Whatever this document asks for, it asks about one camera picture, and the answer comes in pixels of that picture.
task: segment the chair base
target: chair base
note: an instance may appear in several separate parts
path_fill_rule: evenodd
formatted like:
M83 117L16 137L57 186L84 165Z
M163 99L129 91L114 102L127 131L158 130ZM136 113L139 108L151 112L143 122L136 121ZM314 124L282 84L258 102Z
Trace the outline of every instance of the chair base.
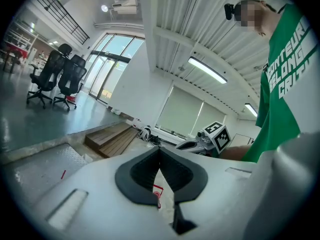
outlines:
M77 108L77 104L75 104L72 101L68 100L66 95L64 97L54 97L53 98L53 105L56 104L56 103L60 103L60 102L63 102L63 103L66 104L66 106L68 107L67 108L68 111L70 111L70 106L69 106L68 103L74 105L74 109Z
M53 99L48 97L47 95L44 95L42 93L43 90L38 90L38 91L28 91L28 94L27 94L27 98L26 98L26 103L29 104L29 100L33 99L33 98L39 98L43 104L43 109L46 108L46 103L44 101L44 99L48 99L50 100L50 103L52 103Z

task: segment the air conditioner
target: air conditioner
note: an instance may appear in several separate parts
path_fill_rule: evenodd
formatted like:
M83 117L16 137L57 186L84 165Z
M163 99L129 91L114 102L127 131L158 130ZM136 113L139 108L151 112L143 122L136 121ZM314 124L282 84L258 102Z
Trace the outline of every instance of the air conditioner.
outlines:
M118 14L137 14L137 0L114 0L112 7Z

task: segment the metal plate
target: metal plate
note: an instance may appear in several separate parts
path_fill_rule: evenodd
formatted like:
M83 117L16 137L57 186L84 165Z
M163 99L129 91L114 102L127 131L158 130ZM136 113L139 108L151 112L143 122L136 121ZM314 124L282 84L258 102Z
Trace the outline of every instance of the metal plate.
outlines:
M87 163L69 144L62 144L9 163L3 172L16 197L33 206L49 189Z

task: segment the wooden plank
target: wooden plank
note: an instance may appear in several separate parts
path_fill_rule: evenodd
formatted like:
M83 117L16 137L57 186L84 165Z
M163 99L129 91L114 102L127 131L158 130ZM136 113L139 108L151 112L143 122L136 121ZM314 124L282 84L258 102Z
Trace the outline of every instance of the wooden plank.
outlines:
M130 142L136 137L138 131L136 129L129 129L122 135L117 136L117 138L108 143L105 147L99 150L99 153L106 158L110 158L116 155L120 155Z
M114 126L92 132L85 136L84 143L94 151L98 151L117 135L129 129L131 125L121 122Z

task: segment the railing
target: railing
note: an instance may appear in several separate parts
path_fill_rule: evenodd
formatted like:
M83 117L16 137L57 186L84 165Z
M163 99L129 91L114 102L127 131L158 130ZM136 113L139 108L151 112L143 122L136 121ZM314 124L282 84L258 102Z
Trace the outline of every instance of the railing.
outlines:
M37 0L82 45L90 38L58 0Z

